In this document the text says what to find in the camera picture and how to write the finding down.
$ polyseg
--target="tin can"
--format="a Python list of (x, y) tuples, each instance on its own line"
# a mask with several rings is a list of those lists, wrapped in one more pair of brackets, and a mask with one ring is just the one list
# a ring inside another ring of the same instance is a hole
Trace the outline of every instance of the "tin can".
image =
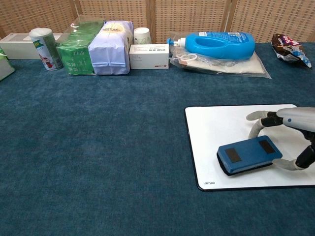
[(58, 70), (63, 67), (51, 29), (35, 28), (30, 31), (29, 35), (47, 70)]

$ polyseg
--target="blue detergent bottle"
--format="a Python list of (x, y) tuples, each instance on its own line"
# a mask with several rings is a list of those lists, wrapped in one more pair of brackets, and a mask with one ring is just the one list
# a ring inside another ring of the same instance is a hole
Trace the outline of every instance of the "blue detergent bottle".
[(253, 36), (244, 32), (199, 32), (167, 43), (215, 59), (249, 59), (255, 50)]

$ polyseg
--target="paper cup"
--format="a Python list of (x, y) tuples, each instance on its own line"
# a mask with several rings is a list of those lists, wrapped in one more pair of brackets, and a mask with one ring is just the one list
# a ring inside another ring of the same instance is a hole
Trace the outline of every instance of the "paper cup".
[(150, 30), (145, 27), (136, 28), (133, 32), (134, 44), (151, 44)]

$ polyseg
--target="wicker screen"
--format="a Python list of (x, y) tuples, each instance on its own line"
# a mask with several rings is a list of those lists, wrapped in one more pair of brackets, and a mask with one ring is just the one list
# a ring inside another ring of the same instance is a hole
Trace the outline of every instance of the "wicker screen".
[(5, 35), (28, 33), (36, 27), (62, 33), (77, 17), (69, 0), (0, 0), (0, 6), (0, 29)]
[(166, 43), (170, 31), (224, 30), (228, 0), (155, 0), (156, 42)]
[(250, 32), (256, 42), (270, 42), (274, 33), (305, 42), (315, 32), (315, 0), (233, 1), (236, 8), (227, 30)]
[(84, 15), (98, 16), (107, 21), (132, 21), (134, 27), (146, 27), (146, 0), (80, 0)]

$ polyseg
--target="table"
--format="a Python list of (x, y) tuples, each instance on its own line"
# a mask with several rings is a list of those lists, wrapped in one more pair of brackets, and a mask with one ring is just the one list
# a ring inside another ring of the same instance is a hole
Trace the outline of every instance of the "table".
[[(304, 43), (315, 63), (315, 43)], [(0, 82), (0, 235), (313, 235), (315, 189), (202, 192), (187, 106), (315, 106), (315, 72), (256, 45), (272, 80), (171, 66), (67, 76), (12, 60)]]

